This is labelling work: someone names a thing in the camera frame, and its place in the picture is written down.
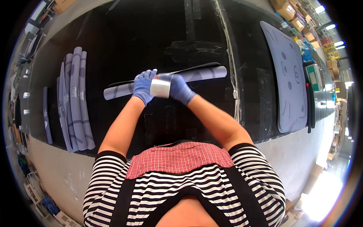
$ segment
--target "apron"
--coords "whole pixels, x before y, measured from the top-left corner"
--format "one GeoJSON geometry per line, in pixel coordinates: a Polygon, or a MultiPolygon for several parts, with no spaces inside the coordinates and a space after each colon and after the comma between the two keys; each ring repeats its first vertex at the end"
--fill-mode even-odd
{"type": "Polygon", "coordinates": [[[204,165],[217,164],[224,168],[234,166],[226,151],[210,143],[175,142],[152,147],[132,157],[126,179],[135,179],[151,172],[187,173],[204,165]]]}

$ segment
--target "black and white striped shirt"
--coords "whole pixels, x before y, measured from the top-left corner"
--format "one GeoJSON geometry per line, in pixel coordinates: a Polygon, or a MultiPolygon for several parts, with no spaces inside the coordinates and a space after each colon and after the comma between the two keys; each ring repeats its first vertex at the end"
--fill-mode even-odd
{"type": "Polygon", "coordinates": [[[229,150],[235,164],[188,173],[148,172],[125,179],[131,161],[99,153],[83,204],[85,226],[155,226],[186,195],[195,195],[219,226],[277,226],[285,214],[280,178],[255,146],[229,150]]]}

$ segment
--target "worker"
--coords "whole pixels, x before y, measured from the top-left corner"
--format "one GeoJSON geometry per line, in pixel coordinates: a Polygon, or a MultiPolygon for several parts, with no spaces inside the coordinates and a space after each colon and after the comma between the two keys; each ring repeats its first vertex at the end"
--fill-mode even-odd
{"type": "Polygon", "coordinates": [[[285,214],[281,180],[248,132],[193,92],[178,74],[147,70],[109,128],[83,204],[85,226],[278,226],[285,214]],[[170,81],[170,97],[189,108],[219,141],[177,141],[127,161],[136,123],[153,99],[151,80],[170,81]]]}

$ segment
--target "gray mat with cat face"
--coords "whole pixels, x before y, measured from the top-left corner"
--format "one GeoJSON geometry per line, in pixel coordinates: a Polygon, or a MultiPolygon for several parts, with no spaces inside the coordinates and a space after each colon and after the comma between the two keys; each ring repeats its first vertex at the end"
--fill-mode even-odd
{"type": "Polygon", "coordinates": [[[305,76],[299,46],[270,24],[260,21],[275,66],[278,86],[278,130],[303,129],[307,121],[305,76]]]}

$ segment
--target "blue nitrile glove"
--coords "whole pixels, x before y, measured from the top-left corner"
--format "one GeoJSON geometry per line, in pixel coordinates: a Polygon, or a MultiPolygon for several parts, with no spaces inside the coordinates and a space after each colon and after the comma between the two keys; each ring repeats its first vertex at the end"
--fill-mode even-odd
{"type": "Polygon", "coordinates": [[[151,80],[157,73],[157,69],[146,70],[135,77],[134,93],[132,96],[139,97],[145,106],[154,98],[150,95],[151,80]]]}
{"type": "Polygon", "coordinates": [[[158,79],[170,81],[170,97],[178,100],[185,106],[187,106],[190,100],[195,96],[195,92],[188,87],[184,78],[179,74],[159,75],[158,79]]]}

